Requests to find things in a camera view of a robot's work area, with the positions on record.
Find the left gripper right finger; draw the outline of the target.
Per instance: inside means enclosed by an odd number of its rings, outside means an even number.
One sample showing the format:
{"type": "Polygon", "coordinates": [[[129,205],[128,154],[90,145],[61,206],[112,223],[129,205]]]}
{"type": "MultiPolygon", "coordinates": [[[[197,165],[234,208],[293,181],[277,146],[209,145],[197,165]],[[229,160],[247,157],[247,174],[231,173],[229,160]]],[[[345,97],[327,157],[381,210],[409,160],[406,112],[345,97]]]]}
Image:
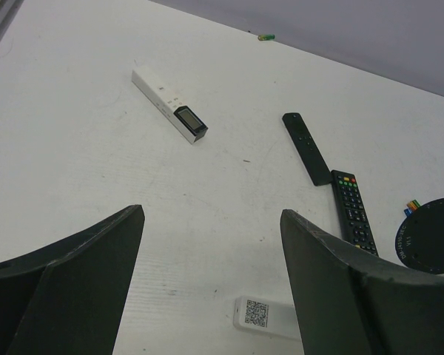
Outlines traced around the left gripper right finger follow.
{"type": "Polygon", "coordinates": [[[291,209],[280,236],[306,354],[444,354],[444,277],[374,256],[291,209]]]}

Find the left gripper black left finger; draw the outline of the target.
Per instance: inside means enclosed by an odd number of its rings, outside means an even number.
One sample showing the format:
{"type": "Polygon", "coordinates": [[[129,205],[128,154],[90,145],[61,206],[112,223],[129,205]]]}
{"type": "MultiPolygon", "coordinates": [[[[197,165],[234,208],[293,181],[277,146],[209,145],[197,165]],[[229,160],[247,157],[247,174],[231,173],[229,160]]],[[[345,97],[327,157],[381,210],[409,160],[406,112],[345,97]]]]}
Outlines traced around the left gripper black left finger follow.
{"type": "Polygon", "coordinates": [[[131,205],[0,262],[0,354],[111,354],[144,221],[131,205]]]}

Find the white remote control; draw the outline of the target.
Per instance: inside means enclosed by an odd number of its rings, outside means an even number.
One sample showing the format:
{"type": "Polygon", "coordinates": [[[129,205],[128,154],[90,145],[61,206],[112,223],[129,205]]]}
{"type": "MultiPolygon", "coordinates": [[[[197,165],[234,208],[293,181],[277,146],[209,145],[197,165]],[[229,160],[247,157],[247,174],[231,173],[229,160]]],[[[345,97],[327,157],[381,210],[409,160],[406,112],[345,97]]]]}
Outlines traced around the white remote control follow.
{"type": "Polygon", "coordinates": [[[295,307],[286,303],[240,296],[235,300],[233,325],[253,334],[300,341],[295,307]]]}

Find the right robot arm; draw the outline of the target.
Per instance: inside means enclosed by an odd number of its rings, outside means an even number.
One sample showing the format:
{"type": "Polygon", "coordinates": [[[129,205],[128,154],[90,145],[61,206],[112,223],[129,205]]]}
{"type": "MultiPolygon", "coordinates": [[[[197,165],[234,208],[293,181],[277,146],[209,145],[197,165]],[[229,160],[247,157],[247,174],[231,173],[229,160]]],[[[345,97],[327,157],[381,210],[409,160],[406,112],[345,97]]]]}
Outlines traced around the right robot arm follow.
{"type": "Polygon", "coordinates": [[[395,251],[401,263],[429,274],[444,274],[444,198],[414,210],[400,225],[395,251]]]}

